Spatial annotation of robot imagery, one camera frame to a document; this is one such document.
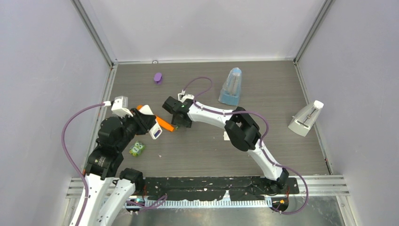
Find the cable connector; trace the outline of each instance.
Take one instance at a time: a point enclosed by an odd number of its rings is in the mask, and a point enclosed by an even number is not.
[[[105,104],[104,106],[106,106],[106,107],[112,106],[111,101],[104,101],[103,103]]]

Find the green dice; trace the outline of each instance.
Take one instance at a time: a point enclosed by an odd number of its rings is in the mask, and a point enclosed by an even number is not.
[[[136,141],[135,145],[133,145],[130,148],[129,153],[132,154],[132,156],[137,157],[137,156],[141,155],[141,153],[143,152],[144,149],[145,149],[145,145],[143,145],[139,141]]]

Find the orange marker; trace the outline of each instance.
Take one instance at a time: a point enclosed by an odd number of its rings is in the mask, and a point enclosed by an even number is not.
[[[137,109],[140,110],[140,108],[142,107],[143,107],[142,105],[139,105],[137,106]],[[175,131],[175,128],[171,124],[169,124],[168,122],[166,122],[165,120],[161,119],[158,116],[157,116],[157,122],[162,128],[169,130],[171,132]]]

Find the white panel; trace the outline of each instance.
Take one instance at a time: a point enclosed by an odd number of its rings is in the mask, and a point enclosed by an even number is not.
[[[398,9],[335,1],[299,63],[309,99],[325,104],[320,135],[362,226],[398,225]]]
[[[69,0],[3,0],[0,31],[0,225],[59,225],[76,176],[61,130],[78,110],[101,101],[109,69]],[[67,129],[78,166],[96,113]]]
[[[324,0],[90,0],[118,61],[293,59]]]

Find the glossy gray surface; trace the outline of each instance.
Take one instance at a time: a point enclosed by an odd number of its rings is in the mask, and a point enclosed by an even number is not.
[[[306,137],[301,137],[287,127],[292,116],[306,105],[292,62],[119,65],[111,99],[123,95],[129,98],[129,107],[148,104],[156,115],[170,122],[172,115],[162,108],[167,97],[176,98],[177,93],[193,78],[208,76],[214,81],[214,86],[198,100],[209,106],[235,109],[217,101],[222,84],[234,67],[243,71],[239,105],[268,119],[270,131],[265,143],[276,160],[304,175],[327,174],[314,129]],[[161,85],[153,81],[157,72],[163,74]],[[208,86],[207,80],[195,81],[187,93],[197,94]],[[256,116],[254,119],[263,133],[264,123]],[[152,140],[149,135],[137,136],[130,145],[136,140],[143,142],[146,149],[139,157],[133,157],[126,150],[120,171],[134,168],[148,177],[262,174],[248,154],[223,140],[223,130],[201,122],[193,123],[190,129],[179,128],[173,133],[164,130],[157,140]]]
[[[290,197],[287,211],[303,197]],[[122,211],[113,226],[344,226],[335,197],[311,197],[302,212],[280,215],[269,208],[158,209],[130,215]]]

